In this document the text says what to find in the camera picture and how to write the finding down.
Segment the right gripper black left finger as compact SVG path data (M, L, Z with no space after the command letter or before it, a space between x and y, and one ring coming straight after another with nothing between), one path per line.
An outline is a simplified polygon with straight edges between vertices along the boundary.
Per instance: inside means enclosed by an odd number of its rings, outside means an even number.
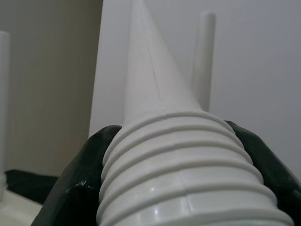
M31 226L97 226L104 154L121 129L100 129L60 175Z

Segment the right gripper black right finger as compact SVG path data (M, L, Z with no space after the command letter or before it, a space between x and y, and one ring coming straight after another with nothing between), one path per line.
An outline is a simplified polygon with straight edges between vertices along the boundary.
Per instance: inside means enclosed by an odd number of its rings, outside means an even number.
M250 155L264 184L277 197L277 207L287 213L295 226L301 226L301 182L253 132L227 121Z

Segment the black tablecloth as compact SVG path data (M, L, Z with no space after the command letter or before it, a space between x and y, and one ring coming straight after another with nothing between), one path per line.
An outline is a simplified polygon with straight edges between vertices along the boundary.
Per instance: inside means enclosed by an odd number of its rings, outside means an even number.
M6 171L5 175L9 191L42 205L58 180L57 176L35 174L16 169Z

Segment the white plastic table top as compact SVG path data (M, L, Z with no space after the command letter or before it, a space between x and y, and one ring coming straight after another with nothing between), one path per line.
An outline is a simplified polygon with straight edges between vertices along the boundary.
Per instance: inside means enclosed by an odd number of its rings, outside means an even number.
M0 226L31 226L42 206L5 189L0 197Z

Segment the white plastic table leg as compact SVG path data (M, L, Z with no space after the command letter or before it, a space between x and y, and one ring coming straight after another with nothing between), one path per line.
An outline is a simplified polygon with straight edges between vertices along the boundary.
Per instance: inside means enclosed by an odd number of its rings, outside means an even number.
M209 111L214 56L216 15L203 12L195 44L191 88L204 111Z
M8 120L10 34L0 31L0 202L7 186L6 142Z
M144 0L101 182L98 226L294 226L231 126L201 108Z

